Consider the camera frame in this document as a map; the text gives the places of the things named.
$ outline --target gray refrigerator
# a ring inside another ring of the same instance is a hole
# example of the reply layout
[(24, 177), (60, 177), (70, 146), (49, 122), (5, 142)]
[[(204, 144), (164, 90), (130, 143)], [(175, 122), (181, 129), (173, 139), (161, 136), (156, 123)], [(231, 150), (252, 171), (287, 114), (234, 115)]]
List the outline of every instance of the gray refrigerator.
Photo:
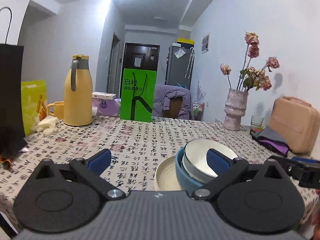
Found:
[(191, 49), (182, 48), (185, 51), (185, 54), (180, 58), (177, 58), (175, 53), (178, 52), (180, 49), (180, 47), (175, 46), (171, 46), (169, 48), (169, 60), (167, 63), (165, 85), (181, 85), (182, 87), (190, 89), (192, 66), (190, 63), (188, 69), (188, 64), (190, 60)]

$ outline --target vase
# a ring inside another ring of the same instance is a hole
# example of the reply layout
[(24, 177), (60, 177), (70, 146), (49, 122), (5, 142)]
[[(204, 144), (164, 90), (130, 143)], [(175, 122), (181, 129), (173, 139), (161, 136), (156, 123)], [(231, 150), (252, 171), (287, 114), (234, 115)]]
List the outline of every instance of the vase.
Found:
[(226, 118), (223, 122), (223, 127), (231, 131), (239, 131), (241, 118), (245, 115), (247, 109), (248, 92), (229, 89), (224, 111)]

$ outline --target gray thermos handle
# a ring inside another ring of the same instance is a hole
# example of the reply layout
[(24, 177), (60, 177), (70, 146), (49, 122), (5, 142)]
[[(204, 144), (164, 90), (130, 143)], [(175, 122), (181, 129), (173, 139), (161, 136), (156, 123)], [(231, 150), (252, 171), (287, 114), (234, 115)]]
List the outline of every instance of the gray thermos handle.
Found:
[(79, 61), (74, 59), (71, 64), (71, 90), (76, 91), (76, 73)]

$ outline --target tablecloth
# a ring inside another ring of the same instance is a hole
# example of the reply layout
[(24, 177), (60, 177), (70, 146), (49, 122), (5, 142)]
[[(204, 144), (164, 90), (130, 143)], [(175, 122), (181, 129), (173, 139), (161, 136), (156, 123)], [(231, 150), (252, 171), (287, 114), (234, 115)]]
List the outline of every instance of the tablecloth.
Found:
[[(50, 136), (42, 133), (25, 138), (29, 152), (23, 153), (9, 170), (0, 168), (0, 211), (17, 227), (13, 202), (33, 172), (44, 158), (56, 163), (67, 163), (73, 158), (89, 158), (104, 148), (112, 152), (111, 165), (101, 177), (124, 190), (153, 190), (157, 166), (173, 156), (193, 139), (208, 138), (230, 147), (238, 156), (250, 163), (263, 163), (273, 153), (252, 140), (249, 128), (229, 131), (222, 123), (199, 122), (153, 117), (153, 122), (120, 120), (116, 117), (97, 116), (85, 127), (70, 127), (62, 122), (59, 132)], [(314, 211), (318, 195), (312, 189), (298, 186), (292, 180), (305, 202), (304, 223)]]

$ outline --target purple jacket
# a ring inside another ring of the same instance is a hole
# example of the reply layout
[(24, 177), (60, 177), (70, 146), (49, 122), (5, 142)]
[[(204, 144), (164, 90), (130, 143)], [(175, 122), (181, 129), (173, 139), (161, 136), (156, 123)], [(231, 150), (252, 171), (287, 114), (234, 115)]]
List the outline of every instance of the purple jacket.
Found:
[(182, 97), (182, 107), (178, 119), (194, 120), (190, 91), (186, 88), (169, 85), (156, 84), (153, 96), (152, 116), (162, 117), (163, 111), (170, 108), (170, 99), (177, 97)]

